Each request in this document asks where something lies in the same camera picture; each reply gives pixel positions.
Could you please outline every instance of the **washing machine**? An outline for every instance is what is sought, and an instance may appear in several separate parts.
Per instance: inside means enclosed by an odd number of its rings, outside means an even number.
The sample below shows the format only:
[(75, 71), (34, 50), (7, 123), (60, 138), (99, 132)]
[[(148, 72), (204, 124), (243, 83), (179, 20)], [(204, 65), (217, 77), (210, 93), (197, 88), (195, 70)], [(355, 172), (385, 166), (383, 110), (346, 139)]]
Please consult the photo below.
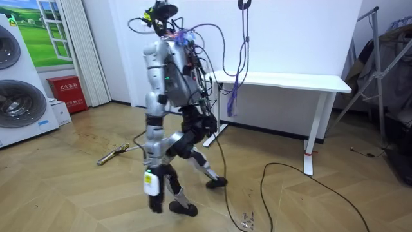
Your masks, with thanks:
[(58, 127), (18, 26), (0, 14), (0, 148)]

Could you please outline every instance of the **washing machine drum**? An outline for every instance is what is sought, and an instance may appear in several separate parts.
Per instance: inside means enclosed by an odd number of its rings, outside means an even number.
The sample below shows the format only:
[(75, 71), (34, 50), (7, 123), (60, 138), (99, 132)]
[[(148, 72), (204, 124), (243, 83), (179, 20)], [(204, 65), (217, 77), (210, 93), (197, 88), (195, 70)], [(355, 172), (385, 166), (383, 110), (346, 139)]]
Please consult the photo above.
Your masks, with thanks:
[(0, 26), (0, 70), (12, 66), (19, 58), (19, 43), (6, 28)]
[(35, 123), (46, 108), (46, 98), (36, 87), (22, 81), (0, 80), (0, 127), (20, 128)]

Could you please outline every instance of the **white desk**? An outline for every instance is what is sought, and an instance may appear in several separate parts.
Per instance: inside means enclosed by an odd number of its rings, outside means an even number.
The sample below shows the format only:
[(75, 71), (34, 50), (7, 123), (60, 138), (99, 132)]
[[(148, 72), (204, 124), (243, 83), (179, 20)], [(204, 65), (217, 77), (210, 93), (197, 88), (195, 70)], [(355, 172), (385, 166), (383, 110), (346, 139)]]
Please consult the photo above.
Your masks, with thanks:
[[(235, 77), (229, 77), (223, 71), (215, 72), (218, 83), (234, 83)], [(214, 81), (214, 89), (217, 90), (217, 83), (215, 83), (213, 73), (209, 73)], [(243, 80), (244, 73), (239, 75), (239, 82)], [(334, 75), (309, 75), (309, 74), (291, 74), (291, 73), (258, 73), (248, 72), (246, 80), (243, 84), (253, 84), (260, 86), (273, 86), (280, 88), (289, 88), (294, 90), (312, 90), (319, 92), (319, 100), (317, 101), (316, 111), (314, 115), (314, 121), (310, 130), (309, 139), (304, 141), (304, 173), (307, 175), (313, 175), (312, 165), (312, 150), (315, 144), (315, 138), (323, 108), (326, 102), (326, 96), (328, 92), (340, 92), (350, 93), (351, 88), (338, 76)], [(218, 132), (215, 136), (218, 136), (227, 127), (227, 124), (220, 125), (220, 93), (218, 92), (217, 102), (213, 109), (214, 114), (218, 120)], [(203, 145), (205, 147), (210, 146), (214, 137), (207, 139)]]

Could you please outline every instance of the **green field picture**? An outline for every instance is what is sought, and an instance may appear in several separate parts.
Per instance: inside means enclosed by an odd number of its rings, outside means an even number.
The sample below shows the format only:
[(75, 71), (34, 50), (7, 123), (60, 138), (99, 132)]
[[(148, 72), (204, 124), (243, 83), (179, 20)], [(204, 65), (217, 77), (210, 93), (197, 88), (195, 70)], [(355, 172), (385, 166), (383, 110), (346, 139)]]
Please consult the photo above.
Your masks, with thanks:
[[(41, 14), (38, 8), (1, 6), (0, 1), (0, 14), (12, 15), (15, 17), (35, 67), (72, 64), (71, 61), (64, 61), (57, 58), (47, 29), (44, 27), (43, 21), (41, 20)], [(48, 19), (49, 15), (52, 15), (52, 12), (46, 10), (46, 17)], [(66, 39), (64, 34), (62, 35), (63, 38), (60, 37), (57, 28), (58, 26), (56, 24), (50, 23), (49, 25), (54, 38)], [(60, 55), (67, 56), (63, 43), (56, 42), (56, 45)]]

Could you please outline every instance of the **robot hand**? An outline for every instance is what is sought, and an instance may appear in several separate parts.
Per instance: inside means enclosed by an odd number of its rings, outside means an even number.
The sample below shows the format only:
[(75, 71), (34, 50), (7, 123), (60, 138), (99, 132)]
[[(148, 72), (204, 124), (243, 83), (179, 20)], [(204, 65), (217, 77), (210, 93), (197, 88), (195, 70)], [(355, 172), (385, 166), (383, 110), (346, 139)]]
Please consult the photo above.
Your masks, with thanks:
[(165, 166), (148, 167), (144, 175), (144, 191), (149, 195), (149, 207), (154, 213), (162, 213), (164, 201)]

